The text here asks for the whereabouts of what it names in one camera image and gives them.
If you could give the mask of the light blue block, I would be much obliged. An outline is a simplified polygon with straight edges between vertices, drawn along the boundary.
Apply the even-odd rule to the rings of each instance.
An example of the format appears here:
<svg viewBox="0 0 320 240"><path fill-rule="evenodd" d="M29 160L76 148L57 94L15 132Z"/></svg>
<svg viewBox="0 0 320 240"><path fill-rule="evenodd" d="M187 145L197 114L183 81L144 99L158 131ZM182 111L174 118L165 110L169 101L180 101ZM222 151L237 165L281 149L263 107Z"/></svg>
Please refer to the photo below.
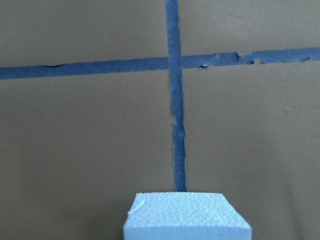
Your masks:
<svg viewBox="0 0 320 240"><path fill-rule="evenodd" d="M125 240L250 240L252 228L221 193L137 193Z"/></svg>

